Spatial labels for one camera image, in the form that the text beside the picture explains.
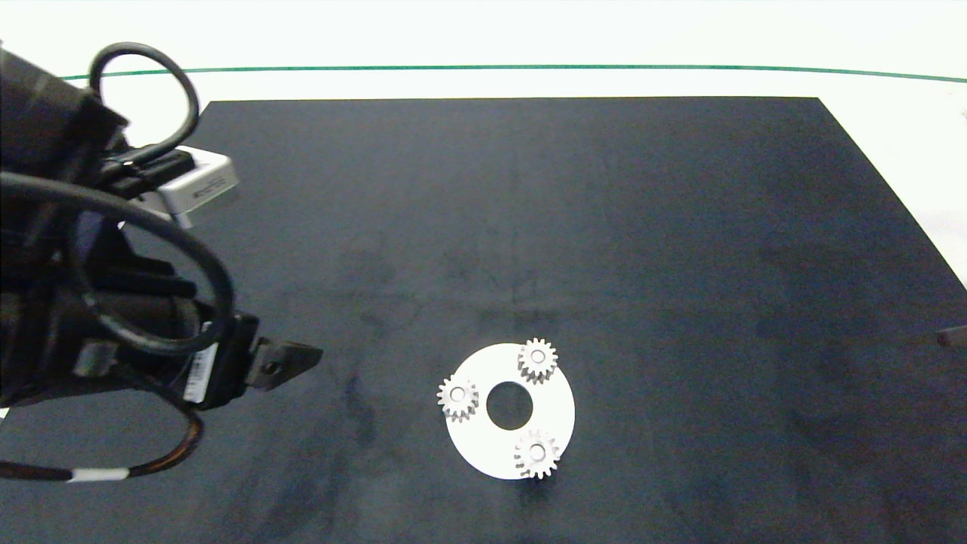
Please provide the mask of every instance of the metal spur gear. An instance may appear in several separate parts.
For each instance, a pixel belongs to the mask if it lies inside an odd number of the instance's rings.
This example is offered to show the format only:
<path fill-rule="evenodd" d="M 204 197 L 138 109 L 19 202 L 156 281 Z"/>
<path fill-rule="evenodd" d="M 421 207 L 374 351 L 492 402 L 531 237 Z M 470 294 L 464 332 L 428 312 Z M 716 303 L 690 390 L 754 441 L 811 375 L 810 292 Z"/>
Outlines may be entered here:
<path fill-rule="evenodd" d="M 516 467 L 523 477 L 543 479 L 557 469 L 561 460 L 560 448 L 554 445 L 554 438 L 539 430 L 528 431 L 520 438 L 513 452 Z"/>
<path fill-rule="evenodd" d="M 453 376 L 443 380 L 440 392 L 436 394 L 440 400 L 436 403 L 443 407 L 443 413 L 451 421 L 463 421 L 477 412 L 480 405 L 480 392 L 477 386 L 466 379 L 455 379 Z"/>
<path fill-rule="evenodd" d="M 557 349 L 546 340 L 528 340 L 517 356 L 517 370 L 533 383 L 544 383 L 557 368 Z"/>

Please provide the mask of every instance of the gear hole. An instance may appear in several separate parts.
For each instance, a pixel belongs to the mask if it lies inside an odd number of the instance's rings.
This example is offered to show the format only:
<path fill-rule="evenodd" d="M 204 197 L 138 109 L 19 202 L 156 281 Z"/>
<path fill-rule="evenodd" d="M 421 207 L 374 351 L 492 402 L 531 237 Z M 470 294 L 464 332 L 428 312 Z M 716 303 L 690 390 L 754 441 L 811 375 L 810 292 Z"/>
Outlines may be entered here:
<path fill-rule="evenodd" d="M 501 429 L 520 429 L 531 419 L 534 402 L 531 394 L 519 383 L 504 381 L 490 390 L 486 398 L 486 412 L 493 424 Z"/>

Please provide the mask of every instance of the black table surface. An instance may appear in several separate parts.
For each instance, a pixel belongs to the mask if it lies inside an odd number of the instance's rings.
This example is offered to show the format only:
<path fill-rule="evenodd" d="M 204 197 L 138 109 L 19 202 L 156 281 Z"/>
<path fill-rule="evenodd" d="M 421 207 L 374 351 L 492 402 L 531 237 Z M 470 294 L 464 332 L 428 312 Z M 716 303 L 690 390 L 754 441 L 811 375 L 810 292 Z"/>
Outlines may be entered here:
<path fill-rule="evenodd" d="M 194 232 L 316 369 L 205 413 L 194 456 L 0 483 L 4 542 L 964 542 L 967 292 L 814 99 L 214 103 L 238 199 Z M 548 480 L 457 453 L 437 384 L 547 338 Z M 121 392 L 16 409 L 0 458 L 179 439 Z"/>

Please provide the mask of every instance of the white disc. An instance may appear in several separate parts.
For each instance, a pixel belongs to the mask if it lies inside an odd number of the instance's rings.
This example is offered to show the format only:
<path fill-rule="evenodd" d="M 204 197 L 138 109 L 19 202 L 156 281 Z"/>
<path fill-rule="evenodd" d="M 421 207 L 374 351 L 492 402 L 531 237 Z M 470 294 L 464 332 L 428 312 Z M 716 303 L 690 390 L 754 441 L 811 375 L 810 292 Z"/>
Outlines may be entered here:
<path fill-rule="evenodd" d="M 574 396 L 564 372 L 558 366 L 543 383 L 532 383 L 517 370 L 520 344 L 495 344 L 477 351 L 463 361 L 454 379 L 467 379 L 480 392 L 480 405 L 469 419 L 447 418 L 450 439 L 463 459 L 474 468 L 495 478 L 517 480 L 521 474 L 513 458 L 517 443 L 529 431 L 539 430 L 554 439 L 555 453 L 562 455 L 574 431 Z M 519 429 L 501 429 L 486 411 L 486 400 L 493 388 L 505 381 L 522 386 L 531 395 L 534 410 Z"/>

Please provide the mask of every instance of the center hole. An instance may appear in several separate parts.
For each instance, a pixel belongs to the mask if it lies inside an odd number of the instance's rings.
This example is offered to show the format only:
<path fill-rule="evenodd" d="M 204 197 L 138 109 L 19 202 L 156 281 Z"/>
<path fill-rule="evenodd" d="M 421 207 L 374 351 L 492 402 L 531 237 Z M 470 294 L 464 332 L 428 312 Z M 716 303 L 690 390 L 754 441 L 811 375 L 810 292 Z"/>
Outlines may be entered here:
<path fill-rule="evenodd" d="M 523 385 L 513 381 L 498 383 L 486 398 L 486 411 L 490 420 L 501 429 L 520 429 L 534 411 L 531 394 Z"/>
<path fill-rule="evenodd" d="M 531 459 L 534 461 L 543 461 L 545 455 L 547 455 L 547 452 L 543 450 L 542 445 L 534 444 L 531 446 Z"/>

